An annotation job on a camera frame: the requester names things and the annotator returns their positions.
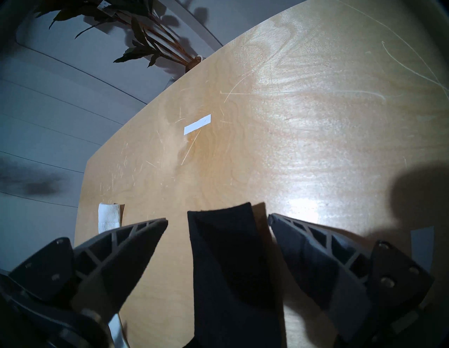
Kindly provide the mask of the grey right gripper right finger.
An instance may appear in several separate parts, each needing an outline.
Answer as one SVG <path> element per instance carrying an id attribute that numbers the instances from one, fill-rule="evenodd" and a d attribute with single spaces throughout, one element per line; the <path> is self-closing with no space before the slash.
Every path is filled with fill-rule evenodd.
<path id="1" fill-rule="evenodd" d="M 336 342 L 385 342 L 434 278 L 385 240 L 371 251 L 338 232 L 280 214 L 269 226 L 299 288 L 336 328 Z"/>

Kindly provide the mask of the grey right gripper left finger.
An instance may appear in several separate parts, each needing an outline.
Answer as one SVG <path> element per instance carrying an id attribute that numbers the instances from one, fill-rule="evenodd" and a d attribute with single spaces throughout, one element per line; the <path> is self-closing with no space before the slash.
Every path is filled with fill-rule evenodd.
<path id="1" fill-rule="evenodd" d="M 16 266 L 8 278 L 40 304 L 100 316 L 120 311 L 142 277 L 165 218 L 112 229 L 73 248 L 59 237 Z"/>

